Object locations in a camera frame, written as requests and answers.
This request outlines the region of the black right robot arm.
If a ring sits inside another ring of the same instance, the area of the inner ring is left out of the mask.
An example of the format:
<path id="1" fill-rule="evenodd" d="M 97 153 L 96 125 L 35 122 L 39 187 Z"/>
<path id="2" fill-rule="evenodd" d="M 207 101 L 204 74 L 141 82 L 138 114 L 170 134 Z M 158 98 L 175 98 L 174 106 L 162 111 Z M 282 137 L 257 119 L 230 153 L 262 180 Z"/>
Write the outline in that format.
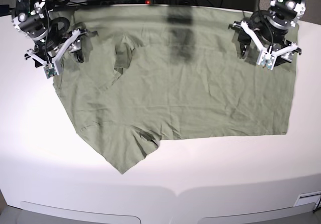
<path id="1" fill-rule="evenodd" d="M 70 0 L 16 0 L 12 25 L 35 43 L 25 59 L 32 58 L 36 67 L 57 63 L 67 51 L 74 54 L 78 62 L 84 62 L 81 38 L 88 34 L 87 30 L 69 31 L 67 18 L 52 18 L 49 14 L 55 6 L 64 7 L 68 3 Z"/>

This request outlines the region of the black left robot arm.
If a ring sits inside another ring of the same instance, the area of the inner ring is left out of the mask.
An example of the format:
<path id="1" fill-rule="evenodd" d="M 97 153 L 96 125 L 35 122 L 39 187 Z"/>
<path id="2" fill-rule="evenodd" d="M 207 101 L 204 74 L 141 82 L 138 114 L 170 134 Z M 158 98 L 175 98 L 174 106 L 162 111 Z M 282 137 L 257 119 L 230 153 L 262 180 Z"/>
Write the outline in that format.
<path id="1" fill-rule="evenodd" d="M 294 55 L 301 55 L 302 50 L 297 43 L 287 40 L 286 35 L 305 11 L 305 0 L 270 0 L 267 10 L 258 6 L 249 18 L 235 21 L 229 27 L 239 30 L 239 58 L 245 59 L 250 44 L 254 43 L 259 52 L 258 66 L 273 70 L 281 64 L 291 63 Z"/>

